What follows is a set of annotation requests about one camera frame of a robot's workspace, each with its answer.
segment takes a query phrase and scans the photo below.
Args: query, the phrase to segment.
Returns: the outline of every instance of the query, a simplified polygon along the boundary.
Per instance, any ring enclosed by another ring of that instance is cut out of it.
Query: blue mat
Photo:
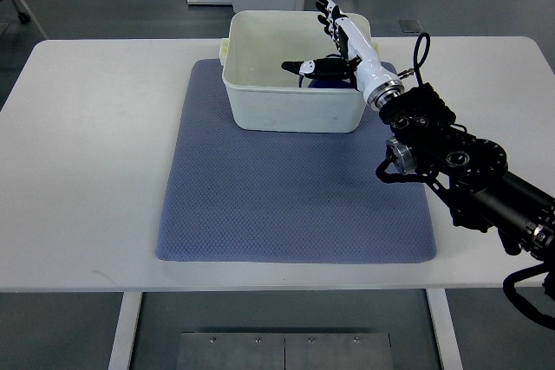
[[[219,60],[197,62],[160,221],[173,261],[419,263],[435,256],[420,184],[385,185],[391,136],[368,108],[353,133],[246,131]]]

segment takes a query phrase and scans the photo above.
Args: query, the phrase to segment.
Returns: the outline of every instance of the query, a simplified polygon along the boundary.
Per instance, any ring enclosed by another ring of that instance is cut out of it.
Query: white robotic hand
[[[382,66],[380,57],[370,40],[332,0],[318,0],[318,16],[324,32],[331,36],[341,56],[355,66],[356,89],[374,109],[404,93],[399,76]]]

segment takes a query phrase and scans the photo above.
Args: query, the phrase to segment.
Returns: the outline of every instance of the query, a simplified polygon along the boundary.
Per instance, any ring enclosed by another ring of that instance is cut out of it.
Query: robotic hand
[[[342,60],[321,58],[307,62],[284,62],[282,68],[317,80],[350,79],[364,100],[375,106],[401,95],[404,87],[397,74],[382,66],[380,57],[355,23],[332,0],[318,0],[323,15],[318,20],[331,36]]]
[[[516,282],[547,273],[545,293],[555,301],[555,198],[510,173],[503,148],[455,124],[454,112],[422,82],[420,67],[429,51],[428,34],[418,37],[414,69],[400,77],[381,65],[369,40],[333,1],[318,1],[323,13],[318,20],[342,59],[284,62],[282,68],[309,78],[350,77],[394,134],[386,140],[386,158],[376,176],[386,183],[426,184],[447,205],[455,226],[482,232],[496,227],[507,254],[529,251],[541,264],[511,274],[503,290],[521,313],[555,330],[555,319],[541,314],[514,288]],[[426,49],[418,61],[424,39]],[[325,74],[329,66],[334,69]],[[418,87],[405,93],[400,78],[413,73]],[[391,165],[399,173],[387,172]],[[448,177],[448,188],[437,179],[440,173]]]

